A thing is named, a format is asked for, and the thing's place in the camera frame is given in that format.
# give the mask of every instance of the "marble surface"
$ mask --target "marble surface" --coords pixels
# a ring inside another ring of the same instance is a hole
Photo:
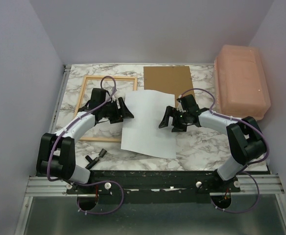
[[[84,64],[72,65],[62,100],[56,130],[64,127],[73,119],[74,110],[84,75],[136,76],[138,90],[144,90],[143,67],[164,66],[157,64]],[[193,87],[206,89],[213,94],[213,65],[188,65],[191,70]],[[105,81],[103,87],[111,90],[113,83]],[[99,81],[87,84],[83,104],[89,99],[93,87],[99,87]],[[116,97],[124,98],[127,91],[133,90],[133,82],[117,82]],[[212,99],[204,92],[196,91],[196,102],[201,107],[209,107]],[[113,137],[121,135],[122,123],[101,123],[89,130],[85,136]],[[208,128],[188,127],[186,133],[177,134],[177,159],[160,159],[120,149],[120,143],[100,143],[79,141],[75,146],[76,163],[87,165],[86,155],[95,158],[102,148],[107,150],[105,157],[93,169],[101,170],[215,170],[229,157],[230,149],[227,136]],[[248,170],[266,171],[265,163],[252,165]]]

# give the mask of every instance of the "brown board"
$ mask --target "brown board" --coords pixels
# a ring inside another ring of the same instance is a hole
[[[144,67],[144,89],[174,94],[178,98],[186,90],[192,89],[189,66]]]

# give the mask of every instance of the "cable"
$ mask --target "cable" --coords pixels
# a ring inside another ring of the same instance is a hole
[[[88,187],[88,186],[94,186],[94,185],[99,185],[99,184],[103,184],[103,183],[113,183],[113,184],[117,185],[120,188],[120,190],[121,190],[121,201],[118,204],[118,206],[116,208],[112,209],[111,211],[107,211],[107,212],[91,212],[91,211],[84,211],[84,210],[82,210],[80,208],[80,204],[79,204],[80,202],[77,201],[76,204],[77,204],[77,206],[79,208],[78,212],[82,211],[82,212],[84,212],[86,214],[111,214],[111,213],[115,212],[116,210],[118,210],[122,206],[123,200],[124,200],[124,193],[123,193],[123,189],[122,189],[121,185],[119,183],[117,183],[116,181],[105,180],[105,181],[100,181],[100,182],[96,182],[96,183],[92,183],[92,184],[80,184],[80,183],[76,183],[76,184]]]
[[[202,89],[202,88],[192,88],[192,89],[189,89],[189,90],[183,92],[183,93],[181,94],[181,96],[183,96],[185,93],[187,93],[187,92],[189,92],[189,91],[193,91],[193,90],[199,90],[199,91],[206,92],[207,94],[209,94],[209,95],[213,98],[213,103],[212,103],[212,105],[210,106],[210,112],[211,112],[212,115],[216,115],[217,117],[225,118],[225,119],[227,119],[227,120],[232,120],[232,121],[241,122],[241,123],[243,123],[244,125],[246,125],[246,126],[252,128],[254,131],[257,132],[257,134],[259,134],[259,135],[262,137],[262,140],[263,140],[264,144],[266,145],[266,154],[265,154],[265,156],[264,156],[262,159],[260,159],[260,160],[257,160],[257,161],[248,163],[241,171],[244,171],[244,170],[247,168],[248,165],[260,163],[260,162],[262,162],[262,161],[265,161],[265,160],[268,158],[268,156],[269,156],[269,144],[268,144],[268,142],[266,141],[265,136],[262,134],[262,132],[260,132],[257,128],[255,128],[255,127],[252,126],[251,124],[247,123],[246,121],[243,121],[243,120],[238,119],[238,118],[235,118],[235,117],[229,117],[229,116],[227,116],[227,115],[219,114],[219,113],[216,113],[215,111],[213,111],[213,106],[214,106],[215,103],[216,103],[216,99],[215,99],[215,97],[214,97],[214,95],[213,95],[212,93],[210,93],[209,91],[207,91],[207,90],[205,90],[205,89]]]
[[[103,103],[101,103],[100,105],[98,105],[97,107],[93,108],[92,110],[86,112],[85,114],[81,115],[80,118],[84,118],[85,116],[91,114],[92,112],[94,112],[95,110],[101,108],[102,106],[104,106],[112,97],[113,95],[116,93],[117,91],[117,88],[116,88],[116,81],[113,77],[111,76],[105,76],[102,78],[101,82],[100,82],[100,87],[102,87],[102,82],[105,78],[110,78],[112,79],[112,81],[114,82],[114,88],[113,88],[113,91],[112,91],[112,94],[107,98],[107,100],[105,100]],[[73,122],[71,122],[67,127],[66,129],[69,130],[73,125],[75,125],[80,119],[79,118],[76,118]],[[56,180],[59,180],[59,178],[55,178],[55,179],[52,179],[50,177],[50,166],[51,166],[51,160],[53,158],[53,155],[54,155],[54,152],[56,150],[56,147],[57,147],[57,144],[60,140],[60,138],[66,133],[66,131],[63,131],[62,133],[60,133],[60,135],[57,137],[52,149],[51,149],[51,152],[50,152],[50,155],[49,155],[49,159],[48,159],[48,164],[47,164],[47,179],[49,181],[56,181]]]
[[[242,173],[244,173],[244,174],[248,175],[249,177],[251,177],[251,179],[254,181],[254,183],[255,183],[255,185],[256,185],[256,189],[257,189],[257,199],[256,199],[255,203],[254,203],[249,209],[242,210],[242,211],[231,211],[231,210],[222,209],[222,208],[216,206],[216,204],[215,204],[215,203],[213,202],[213,200],[211,199],[211,203],[213,204],[213,206],[215,207],[215,209],[220,210],[220,211],[222,211],[222,212],[231,213],[231,214],[242,214],[242,213],[250,212],[251,210],[253,210],[253,209],[257,206],[257,204],[259,203],[260,198],[261,198],[259,185],[257,184],[255,178],[254,178],[251,174],[249,174],[249,173],[247,173],[247,172],[245,172],[245,171],[242,172]]]

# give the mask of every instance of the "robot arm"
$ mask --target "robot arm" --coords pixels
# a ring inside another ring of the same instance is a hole
[[[207,108],[200,109],[191,94],[179,98],[178,102],[178,109],[167,106],[159,128],[168,126],[169,117],[173,117],[172,132],[185,132],[188,125],[194,124],[228,136],[232,156],[214,172],[218,185],[233,179],[249,162],[266,152],[262,137],[244,123],[213,115]],[[246,117],[242,120],[260,131],[254,118]]]
[[[54,134],[45,133],[41,138],[38,161],[36,169],[41,174],[47,174],[48,160],[56,139],[65,131],[57,143],[56,149],[60,154],[53,154],[50,166],[50,174],[65,181],[88,183],[90,171],[75,164],[75,144],[89,129],[99,123],[102,118],[108,118],[111,124],[122,122],[125,118],[134,118],[127,109],[121,97],[117,101],[111,100],[98,110],[89,115],[88,111],[102,104],[107,98],[107,90],[94,88],[91,99],[85,106],[78,110],[76,117],[64,128]]]

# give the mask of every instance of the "wooden frame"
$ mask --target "wooden frame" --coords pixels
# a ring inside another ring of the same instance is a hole
[[[86,86],[88,84],[89,80],[101,80],[104,76],[94,76],[94,75],[85,75],[83,82],[82,82],[82,86],[81,86],[81,91],[80,91],[80,95],[78,98],[78,103],[75,107],[75,111],[74,111],[74,115],[73,118],[75,118],[75,116],[78,113],[79,108],[82,105],[83,102],[83,96],[86,90]],[[113,76],[113,78],[116,81],[130,81],[130,82],[134,82],[133,84],[133,90],[136,91],[138,88],[138,78],[137,77],[123,77],[123,76]],[[80,141],[98,141],[98,142],[116,142],[116,143],[120,143],[121,139],[119,138],[101,138],[101,137],[81,137]]]

